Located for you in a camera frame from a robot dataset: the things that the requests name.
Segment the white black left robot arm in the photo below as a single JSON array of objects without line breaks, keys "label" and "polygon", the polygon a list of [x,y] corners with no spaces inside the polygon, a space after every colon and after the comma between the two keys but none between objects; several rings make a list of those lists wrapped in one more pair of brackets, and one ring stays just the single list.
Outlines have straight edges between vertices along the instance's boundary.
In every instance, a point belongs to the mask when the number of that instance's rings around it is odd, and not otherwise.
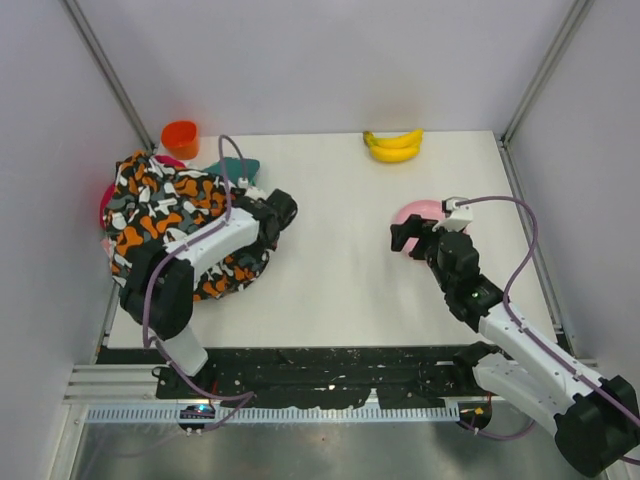
[{"label": "white black left robot arm", "polygon": [[155,344],[178,370],[197,376],[208,354],[189,326],[194,303],[240,292],[257,280],[297,212],[288,193],[275,189],[266,196],[251,187],[193,233],[131,248],[120,307],[143,327],[143,346]]}]

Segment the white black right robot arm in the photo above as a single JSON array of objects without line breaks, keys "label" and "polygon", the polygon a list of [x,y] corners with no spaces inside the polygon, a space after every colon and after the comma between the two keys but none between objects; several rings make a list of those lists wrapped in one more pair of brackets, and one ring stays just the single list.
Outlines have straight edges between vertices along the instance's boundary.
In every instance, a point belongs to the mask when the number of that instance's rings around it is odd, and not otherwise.
[{"label": "white black right robot arm", "polygon": [[391,248],[414,240],[410,255],[425,262],[453,316],[483,336],[458,355],[481,389],[517,407],[553,438],[564,459],[594,477],[639,445],[639,405],[621,376],[607,379],[543,338],[504,300],[479,267],[470,236],[409,216],[390,227]]}]

